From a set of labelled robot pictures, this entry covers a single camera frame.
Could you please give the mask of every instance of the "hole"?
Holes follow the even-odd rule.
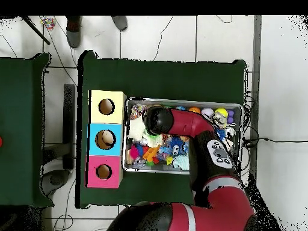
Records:
[[[95,143],[102,150],[110,150],[116,143],[116,136],[110,130],[101,130],[96,134]]]
[[[103,115],[110,115],[114,112],[114,102],[111,99],[103,99],[99,102],[99,112]]]
[[[109,165],[100,165],[96,169],[96,175],[98,176],[99,179],[107,180],[110,178],[112,172],[111,172],[111,167]]]

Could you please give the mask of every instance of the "yellow ball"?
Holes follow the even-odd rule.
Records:
[[[227,110],[224,109],[224,108],[219,108],[219,109],[217,109],[215,112],[218,112],[218,113],[220,113],[222,116],[224,116],[225,118],[228,118],[228,112],[227,112]]]
[[[188,109],[188,111],[192,111],[192,112],[196,112],[196,113],[201,113],[200,109],[198,107],[191,107],[190,109]]]

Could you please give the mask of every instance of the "green tablecloth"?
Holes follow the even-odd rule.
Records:
[[[143,200],[192,203],[188,175],[124,172],[118,189],[84,187],[88,90],[123,91],[128,97],[242,105],[245,61],[225,64],[100,60],[92,51],[85,51],[78,61],[78,70],[78,103],[82,101],[78,116],[82,114],[82,120],[77,120],[77,128],[82,132],[77,138],[78,148],[81,142],[81,162],[76,163],[80,171],[76,205],[132,205]]]
[[[0,58],[0,205],[52,206],[40,191],[42,74],[49,57]]]

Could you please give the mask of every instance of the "person's foot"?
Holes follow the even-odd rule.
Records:
[[[111,16],[115,26],[120,30],[124,31],[128,27],[128,20],[126,16]]]
[[[67,18],[66,38],[71,48],[78,48],[81,42],[80,34],[80,16],[71,16]]]

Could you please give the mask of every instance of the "shape sorter box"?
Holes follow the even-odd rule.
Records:
[[[111,106],[111,111],[106,112],[101,104],[106,100]],[[122,145],[123,124],[126,96],[121,91],[89,91],[89,113],[88,113],[88,162],[86,167],[85,186],[89,188],[118,188],[123,177],[122,168]],[[106,146],[105,131],[112,134],[112,145]],[[104,143],[98,146],[97,140]],[[101,166],[109,169],[109,175],[99,174]]]

